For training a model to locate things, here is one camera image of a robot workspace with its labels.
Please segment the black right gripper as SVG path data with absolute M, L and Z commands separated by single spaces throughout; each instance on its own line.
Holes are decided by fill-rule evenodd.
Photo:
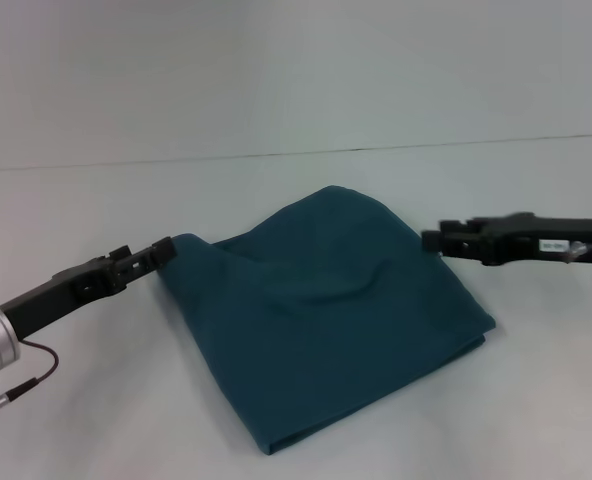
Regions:
M 421 232 L 425 252 L 500 266 L 515 261 L 564 262 L 572 244 L 592 244 L 592 219 L 516 213 L 488 220 L 441 220 L 439 230 Z

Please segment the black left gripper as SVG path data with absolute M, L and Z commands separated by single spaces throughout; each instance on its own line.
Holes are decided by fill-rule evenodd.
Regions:
M 83 306 L 113 296 L 127 285 L 160 270 L 177 256 L 170 237 L 132 253 L 125 245 L 66 269 L 49 281 L 1 306 L 18 340 L 23 340 Z

